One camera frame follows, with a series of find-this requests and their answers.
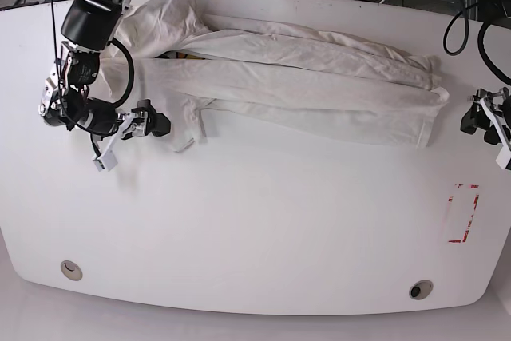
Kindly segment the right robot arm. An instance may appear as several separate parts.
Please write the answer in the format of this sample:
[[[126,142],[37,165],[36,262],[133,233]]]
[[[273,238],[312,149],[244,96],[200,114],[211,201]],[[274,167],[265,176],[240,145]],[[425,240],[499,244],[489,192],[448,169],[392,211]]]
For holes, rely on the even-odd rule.
[[[113,146],[134,137],[162,137],[170,133],[171,121],[144,99],[129,112],[121,106],[129,99],[135,82],[134,61],[128,49],[114,37],[131,0],[73,0],[61,27],[63,42],[55,42],[55,60],[46,78],[38,114],[52,127],[78,128],[89,134],[93,163],[100,171],[117,165]],[[101,52],[114,46],[128,65],[128,83],[121,97],[103,101],[89,96],[97,80]]]

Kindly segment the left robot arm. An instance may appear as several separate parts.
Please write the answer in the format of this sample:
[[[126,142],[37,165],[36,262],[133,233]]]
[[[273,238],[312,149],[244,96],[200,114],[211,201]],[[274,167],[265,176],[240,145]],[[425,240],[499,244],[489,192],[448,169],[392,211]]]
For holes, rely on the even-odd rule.
[[[469,98],[471,106],[461,119],[460,130],[473,135],[477,130],[484,131],[484,140],[490,145],[500,145],[496,162],[501,169],[510,170],[510,76],[506,75],[490,58],[485,48],[485,36],[491,26],[510,18],[510,0],[475,0],[469,4],[458,0],[460,10],[453,16],[443,35],[444,51],[450,56],[459,55],[469,40],[469,12],[478,13],[481,26],[477,32],[477,51],[486,68],[504,84],[496,92],[480,88]],[[462,18],[464,35],[457,50],[447,48],[447,40],[454,23]]]

